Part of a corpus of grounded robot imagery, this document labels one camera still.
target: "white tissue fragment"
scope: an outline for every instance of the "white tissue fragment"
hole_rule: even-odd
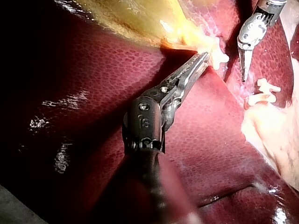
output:
[[[268,103],[275,103],[276,97],[272,94],[273,92],[280,92],[281,88],[278,86],[271,85],[268,83],[266,78],[258,79],[257,86],[260,86],[258,89],[263,93],[258,93],[256,95],[251,95],[248,97],[248,105],[254,106],[256,103],[261,101],[266,101]]]

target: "metal jaw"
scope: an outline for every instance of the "metal jaw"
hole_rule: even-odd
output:
[[[165,132],[174,121],[175,111],[196,80],[208,67],[207,52],[195,54],[159,85],[136,98],[123,119],[125,153],[141,148],[165,151]]]
[[[243,24],[237,42],[242,82],[248,78],[253,50],[266,34],[268,26],[274,26],[286,0],[259,0],[251,17]]]
[[[253,50],[260,43],[267,31],[267,25],[263,21],[263,14],[255,13],[242,25],[237,38],[242,82],[248,77]]]

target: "screw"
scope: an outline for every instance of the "screw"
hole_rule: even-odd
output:
[[[141,111],[148,111],[150,109],[150,105],[147,103],[140,103],[139,104],[139,110]]]
[[[162,92],[162,93],[167,93],[168,90],[169,90],[169,88],[168,88],[167,86],[162,86],[162,87],[161,87],[161,92]]]

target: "moist tissue surface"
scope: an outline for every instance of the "moist tissue surface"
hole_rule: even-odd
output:
[[[192,52],[120,38],[72,1],[55,2],[14,7],[13,24],[26,27],[7,33],[14,76],[0,181],[47,222],[84,223],[123,158],[126,107]],[[299,72],[289,48],[294,32],[283,30],[294,26],[287,16],[297,18],[297,2],[289,0],[283,24],[255,49],[246,83],[236,36],[256,1],[179,3],[197,26],[204,19],[205,34],[219,37],[229,61],[208,69],[177,111],[166,134],[168,158],[205,222],[297,223],[299,198],[290,185],[298,188]],[[268,88],[276,101],[249,106],[263,78],[263,87],[280,88]]]

